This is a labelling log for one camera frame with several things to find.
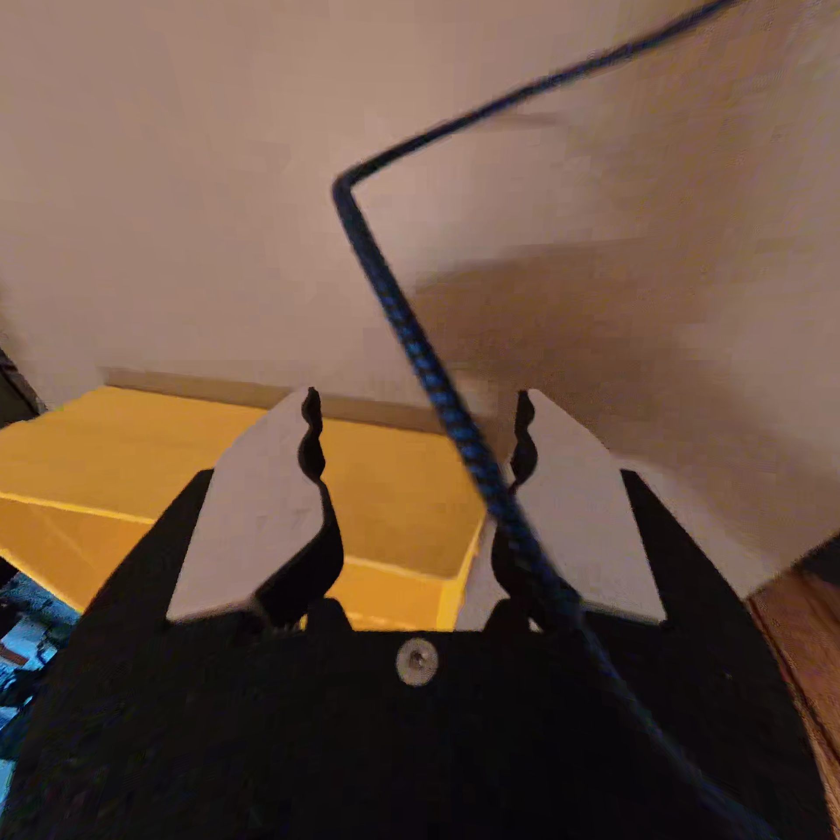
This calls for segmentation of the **yellow plastic bin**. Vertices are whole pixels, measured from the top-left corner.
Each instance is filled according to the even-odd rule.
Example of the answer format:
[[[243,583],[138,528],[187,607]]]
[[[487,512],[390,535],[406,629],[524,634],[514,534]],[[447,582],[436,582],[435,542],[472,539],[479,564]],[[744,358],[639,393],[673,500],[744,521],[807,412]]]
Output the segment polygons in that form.
[[[174,498],[266,410],[103,386],[1,433],[1,551],[82,613]],[[328,595],[356,629],[455,628],[486,512],[441,434],[330,418],[344,548]]]

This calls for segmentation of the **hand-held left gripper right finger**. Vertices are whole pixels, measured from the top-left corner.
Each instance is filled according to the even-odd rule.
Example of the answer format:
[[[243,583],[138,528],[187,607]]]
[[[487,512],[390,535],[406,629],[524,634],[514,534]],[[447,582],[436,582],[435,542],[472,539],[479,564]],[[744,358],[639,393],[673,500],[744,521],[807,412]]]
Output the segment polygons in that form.
[[[617,460],[536,389],[520,392],[511,491],[556,574],[590,612],[666,619]]]

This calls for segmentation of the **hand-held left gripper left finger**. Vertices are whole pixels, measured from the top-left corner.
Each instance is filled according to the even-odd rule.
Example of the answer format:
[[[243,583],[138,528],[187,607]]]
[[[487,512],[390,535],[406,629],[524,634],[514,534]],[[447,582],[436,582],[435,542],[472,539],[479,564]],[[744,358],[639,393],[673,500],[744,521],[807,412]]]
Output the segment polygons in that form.
[[[322,407],[301,388],[224,451],[185,553],[169,623],[253,613],[292,627],[343,569],[340,525],[322,478]]]

